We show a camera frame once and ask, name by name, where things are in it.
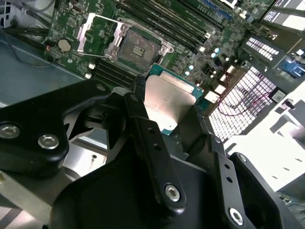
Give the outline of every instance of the red cable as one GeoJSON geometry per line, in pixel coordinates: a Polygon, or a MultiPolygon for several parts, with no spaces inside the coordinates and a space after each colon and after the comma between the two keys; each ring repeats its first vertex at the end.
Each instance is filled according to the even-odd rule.
{"type": "Polygon", "coordinates": [[[263,94],[261,97],[259,97],[258,99],[256,99],[248,108],[244,109],[242,112],[238,113],[238,114],[225,114],[223,113],[220,109],[219,109],[219,105],[220,103],[222,102],[222,100],[224,98],[222,98],[220,101],[219,101],[219,105],[217,106],[217,109],[219,111],[219,113],[221,113],[222,115],[224,116],[229,116],[229,117],[234,117],[234,116],[239,116],[243,113],[245,113],[247,110],[249,110],[250,108],[254,107],[260,100],[262,100],[263,98],[265,98],[266,96],[268,96],[271,92],[268,92],[268,93],[265,93],[263,94]]]}

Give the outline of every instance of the white sticker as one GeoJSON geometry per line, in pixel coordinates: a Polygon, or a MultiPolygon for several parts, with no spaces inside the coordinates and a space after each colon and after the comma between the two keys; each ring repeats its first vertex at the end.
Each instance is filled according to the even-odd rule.
{"type": "Polygon", "coordinates": [[[286,96],[286,94],[284,92],[281,92],[280,90],[278,90],[273,96],[272,99],[274,101],[276,101],[277,103],[279,103],[284,97],[286,96]]]}

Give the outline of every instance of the silver screw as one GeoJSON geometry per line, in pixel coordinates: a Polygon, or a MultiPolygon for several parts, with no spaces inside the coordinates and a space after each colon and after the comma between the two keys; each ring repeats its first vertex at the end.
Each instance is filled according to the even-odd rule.
{"type": "Polygon", "coordinates": [[[230,208],[229,213],[230,213],[231,218],[237,225],[241,226],[244,224],[242,215],[236,209],[230,208]]]}
{"type": "Polygon", "coordinates": [[[106,89],[101,84],[96,85],[96,87],[97,87],[97,89],[99,89],[102,92],[106,91],[106,89]]]}
{"type": "Polygon", "coordinates": [[[38,138],[38,144],[44,149],[55,149],[59,145],[59,140],[55,135],[43,135],[38,138]]]}
{"type": "Polygon", "coordinates": [[[133,95],[133,94],[132,94],[130,97],[131,97],[134,101],[136,101],[136,102],[139,101],[138,98],[137,98],[135,95],[133,95]]]}
{"type": "Polygon", "coordinates": [[[244,162],[247,161],[247,158],[246,158],[244,155],[240,154],[239,157],[240,157],[244,162]]]}
{"type": "Polygon", "coordinates": [[[178,189],[173,185],[167,185],[165,187],[165,193],[173,202],[177,202],[180,199],[180,193],[178,189]]]}
{"type": "Polygon", "coordinates": [[[117,52],[116,51],[112,51],[111,52],[111,56],[116,56],[117,52]]]}
{"type": "Polygon", "coordinates": [[[20,134],[20,129],[12,124],[0,125],[0,137],[6,139],[12,139],[18,137],[20,134]]]}

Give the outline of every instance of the black mounting arm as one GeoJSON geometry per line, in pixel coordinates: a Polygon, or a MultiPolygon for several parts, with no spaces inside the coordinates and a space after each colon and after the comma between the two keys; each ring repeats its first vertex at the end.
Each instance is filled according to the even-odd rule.
{"type": "Polygon", "coordinates": [[[184,162],[148,118],[145,81],[132,91],[92,79],[0,110],[0,170],[29,177],[55,175],[69,142],[107,130],[107,165],[61,192],[51,229],[302,228],[246,157],[227,158],[198,108],[178,124],[184,162]]]}

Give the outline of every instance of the motherboard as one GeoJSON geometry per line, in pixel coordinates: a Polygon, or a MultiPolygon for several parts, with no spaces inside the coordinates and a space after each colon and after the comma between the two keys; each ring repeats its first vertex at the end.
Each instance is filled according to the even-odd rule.
{"type": "Polygon", "coordinates": [[[130,87],[154,66],[204,88],[233,63],[266,0],[59,0],[45,55],[85,78],[130,87]]]}

